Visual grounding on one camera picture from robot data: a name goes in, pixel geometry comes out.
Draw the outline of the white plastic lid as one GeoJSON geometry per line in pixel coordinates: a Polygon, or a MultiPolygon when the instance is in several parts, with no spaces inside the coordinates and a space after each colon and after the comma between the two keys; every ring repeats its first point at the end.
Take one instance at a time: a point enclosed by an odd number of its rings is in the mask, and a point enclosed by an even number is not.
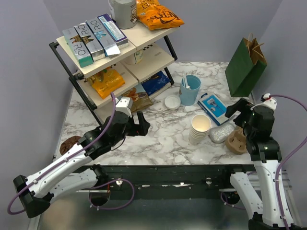
{"type": "Polygon", "coordinates": [[[170,95],[165,98],[165,106],[170,110],[177,110],[181,105],[181,99],[176,95],[170,95]]]}

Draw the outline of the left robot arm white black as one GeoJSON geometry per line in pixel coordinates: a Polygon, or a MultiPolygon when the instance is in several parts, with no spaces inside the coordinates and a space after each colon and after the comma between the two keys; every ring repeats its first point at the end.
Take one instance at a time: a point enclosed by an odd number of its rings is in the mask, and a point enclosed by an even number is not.
{"type": "Polygon", "coordinates": [[[142,112],[137,112],[138,123],[132,115],[114,111],[105,123],[87,131],[81,137],[63,142],[60,156],[50,165],[30,175],[19,175],[13,180],[16,197],[29,218],[44,213],[62,196],[82,189],[102,189],[108,176],[99,164],[84,171],[78,169],[114,150],[126,137],[146,136],[150,127],[142,112]]]}

